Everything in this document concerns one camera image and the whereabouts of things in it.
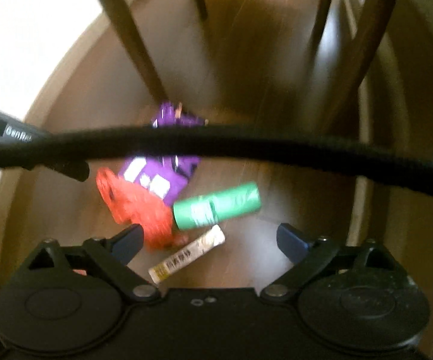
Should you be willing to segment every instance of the red object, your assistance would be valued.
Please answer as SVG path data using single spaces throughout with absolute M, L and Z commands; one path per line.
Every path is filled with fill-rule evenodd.
M 145 234 L 145 245 L 150 249 L 182 246 L 188 242 L 186 234 L 173 234 L 173 212 L 163 200 L 140 184 L 133 184 L 116 176 L 108 168 L 98 169 L 98 190 L 118 224 L 140 224 Z

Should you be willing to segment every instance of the green tube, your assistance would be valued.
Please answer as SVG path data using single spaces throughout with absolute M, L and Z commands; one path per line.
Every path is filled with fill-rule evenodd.
M 215 225 L 260 208 L 258 186 L 252 182 L 230 190 L 180 200 L 173 205 L 173 215 L 180 230 L 189 230 Z

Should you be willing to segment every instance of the screw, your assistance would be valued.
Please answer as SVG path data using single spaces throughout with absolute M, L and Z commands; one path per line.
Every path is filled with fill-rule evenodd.
M 148 284 L 143 284 L 133 288 L 133 294 L 135 294 L 138 298 L 151 298 L 156 294 L 156 288 Z
M 203 302 L 201 299 L 192 299 L 190 303 L 196 307 L 200 307 L 203 306 L 203 304 L 205 304 L 205 302 Z
M 283 284 L 271 284 L 264 291 L 266 295 L 272 298 L 280 298 L 288 293 L 288 288 Z

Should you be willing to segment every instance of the cable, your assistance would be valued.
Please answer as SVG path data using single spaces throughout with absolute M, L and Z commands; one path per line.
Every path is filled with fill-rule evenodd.
M 200 155 L 272 161 L 409 188 L 433 196 L 433 163 L 357 142 L 229 126 L 119 127 L 0 146 L 0 168 L 137 155 Z

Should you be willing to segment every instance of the purple wrapper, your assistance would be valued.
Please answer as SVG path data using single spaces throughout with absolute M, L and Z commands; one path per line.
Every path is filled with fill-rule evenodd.
M 160 106 L 152 120 L 155 128 L 164 126 L 203 126 L 205 119 L 182 111 L 170 102 Z M 119 175 L 132 183 L 138 183 L 159 196 L 167 206 L 172 206 L 200 162 L 195 156 L 136 157 L 125 162 Z

